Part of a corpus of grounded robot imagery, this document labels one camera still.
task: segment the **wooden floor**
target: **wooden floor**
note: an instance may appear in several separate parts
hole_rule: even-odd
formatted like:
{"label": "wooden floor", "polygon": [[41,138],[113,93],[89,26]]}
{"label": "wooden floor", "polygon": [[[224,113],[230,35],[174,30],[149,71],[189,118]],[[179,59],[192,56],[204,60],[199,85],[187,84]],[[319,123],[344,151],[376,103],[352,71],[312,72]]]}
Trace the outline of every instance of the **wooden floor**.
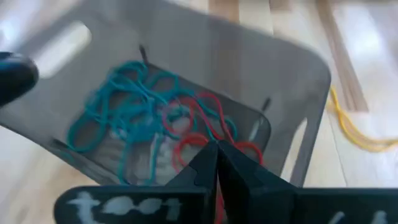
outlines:
{"label": "wooden floor", "polygon": [[[0,48],[39,32],[79,0],[4,0]],[[394,1],[172,0],[317,52],[354,123],[375,138],[398,136],[398,3]],[[300,146],[298,129],[283,178]],[[53,223],[58,195],[95,184],[40,146],[0,128],[0,223]],[[398,187],[397,148],[374,154],[351,144],[325,110],[306,187]]]}

